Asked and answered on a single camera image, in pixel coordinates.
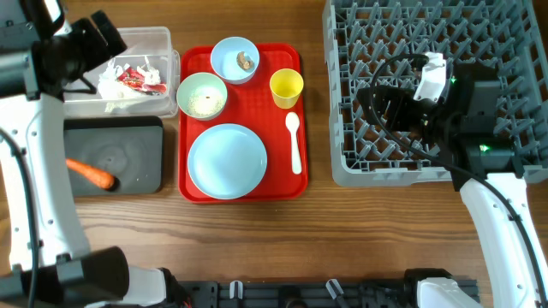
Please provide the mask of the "white red wrapper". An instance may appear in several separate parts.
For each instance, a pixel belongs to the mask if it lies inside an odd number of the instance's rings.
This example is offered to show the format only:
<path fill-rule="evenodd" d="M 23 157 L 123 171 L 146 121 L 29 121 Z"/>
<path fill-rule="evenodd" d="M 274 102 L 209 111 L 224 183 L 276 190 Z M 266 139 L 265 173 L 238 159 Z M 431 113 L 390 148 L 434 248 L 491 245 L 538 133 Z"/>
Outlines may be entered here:
<path fill-rule="evenodd" d="M 130 99 L 144 96 L 159 96 L 167 92 L 160 71 L 151 65 L 148 56 L 144 64 L 132 67 L 129 63 L 116 65 L 116 60 L 107 62 L 106 70 L 99 76 L 97 90 L 102 99 Z"/>

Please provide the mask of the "yellow plastic cup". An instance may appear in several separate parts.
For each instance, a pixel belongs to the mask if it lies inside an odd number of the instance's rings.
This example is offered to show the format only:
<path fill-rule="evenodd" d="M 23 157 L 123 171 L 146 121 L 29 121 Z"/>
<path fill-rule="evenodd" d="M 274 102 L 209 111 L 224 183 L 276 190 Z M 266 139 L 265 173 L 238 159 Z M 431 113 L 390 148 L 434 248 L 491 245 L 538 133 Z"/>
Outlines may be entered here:
<path fill-rule="evenodd" d="M 282 68 L 271 76 L 269 86 L 275 105 L 288 110 L 296 105 L 304 88 L 304 80 L 299 72 Z"/>

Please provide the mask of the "light green bowl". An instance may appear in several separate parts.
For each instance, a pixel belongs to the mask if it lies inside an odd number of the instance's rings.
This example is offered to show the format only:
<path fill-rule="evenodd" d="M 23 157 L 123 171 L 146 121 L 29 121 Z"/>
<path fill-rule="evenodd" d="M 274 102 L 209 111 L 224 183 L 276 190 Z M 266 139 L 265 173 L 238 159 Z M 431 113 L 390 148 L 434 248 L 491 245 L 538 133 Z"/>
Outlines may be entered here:
<path fill-rule="evenodd" d="M 199 121 L 218 117 L 228 100 L 224 82 L 211 73 L 196 73 L 185 78 L 179 85 L 176 101 L 180 110 Z"/>

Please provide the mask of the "orange carrot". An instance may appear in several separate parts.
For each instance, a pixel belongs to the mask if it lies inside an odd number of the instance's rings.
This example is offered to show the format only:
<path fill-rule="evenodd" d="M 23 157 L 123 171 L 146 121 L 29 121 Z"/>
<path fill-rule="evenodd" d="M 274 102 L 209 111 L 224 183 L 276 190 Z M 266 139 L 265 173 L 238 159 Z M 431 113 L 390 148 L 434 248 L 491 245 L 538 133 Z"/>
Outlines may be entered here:
<path fill-rule="evenodd" d="M 110 190 L 116 184 L 116 177 L 102 169 L 95 168 L 72 158 L 66 158 L 65 162 L 69 169 L 85 177 L 96 187 L 103 190 Z"/>

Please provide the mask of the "light blue bowl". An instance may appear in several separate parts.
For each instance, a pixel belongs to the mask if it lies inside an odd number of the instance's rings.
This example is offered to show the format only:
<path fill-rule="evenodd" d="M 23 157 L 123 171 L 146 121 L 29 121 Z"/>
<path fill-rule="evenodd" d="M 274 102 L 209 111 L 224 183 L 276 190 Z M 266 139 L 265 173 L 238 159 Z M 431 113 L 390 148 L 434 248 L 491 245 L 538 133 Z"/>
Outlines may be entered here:
<path fill-rule="evenodd" d="M 237 65 L 236 56 L 240 51 L 244 51 L 253 60 L 254 67 L 252 69 L 245 71 Z M 213 47 L 210 63 L 213 71 L 222 80 L 233 85 L 241 85 L 253 78 L 260 63 L 259 50 L 247 38 L 224 38 Z"/>

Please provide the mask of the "brown food scrap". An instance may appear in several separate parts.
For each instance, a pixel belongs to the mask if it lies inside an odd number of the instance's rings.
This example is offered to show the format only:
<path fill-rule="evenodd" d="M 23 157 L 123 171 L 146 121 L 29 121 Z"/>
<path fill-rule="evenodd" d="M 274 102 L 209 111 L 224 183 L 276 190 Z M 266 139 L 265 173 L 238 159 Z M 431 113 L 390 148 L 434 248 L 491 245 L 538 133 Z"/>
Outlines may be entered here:
<path fill-rule="evenodd" d="M 240 51 L 237 54 L 236 63 L 241 69 L 245 71 L 248 71 L 254 67 L 253 60 L 249 56 L 247 56 L 244 51 Z"/>

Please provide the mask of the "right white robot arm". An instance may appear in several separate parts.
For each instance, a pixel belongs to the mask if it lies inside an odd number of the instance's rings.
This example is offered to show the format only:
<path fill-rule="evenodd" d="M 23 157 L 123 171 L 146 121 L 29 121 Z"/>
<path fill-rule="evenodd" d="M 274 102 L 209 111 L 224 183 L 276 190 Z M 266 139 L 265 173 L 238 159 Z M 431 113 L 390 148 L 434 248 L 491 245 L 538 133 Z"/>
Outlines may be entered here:
<path fill-rule="evenodd" d="M 367 120 L 387 136 L 417 133 L 439 146 L 415 151 L 449 170 L 473 219 L 497 307 L 545 307 L 547 262 L 527 206 L 525 169 L 509 139 L 495 134 L 497 70 L 458 63 L 422 65 L 419 87 L 370 87 L 357 92 Z"/>

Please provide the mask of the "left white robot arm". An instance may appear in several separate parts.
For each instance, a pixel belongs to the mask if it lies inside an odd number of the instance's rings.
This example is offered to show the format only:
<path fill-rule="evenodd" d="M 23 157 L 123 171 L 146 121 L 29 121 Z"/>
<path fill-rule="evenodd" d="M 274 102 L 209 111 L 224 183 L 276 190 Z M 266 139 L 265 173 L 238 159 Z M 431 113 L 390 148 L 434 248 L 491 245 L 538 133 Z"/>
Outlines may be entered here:
<path fill-rule="evenodd" d="M 16 307 L 188 307 L 164 268 L 133 267 L 116 246 L 92 252 L 76 213 L 63 141 L 71 83 L 126 50 L 103 11 L 68 24 L 58 1 L 1 4 L 1 169 Z"/>

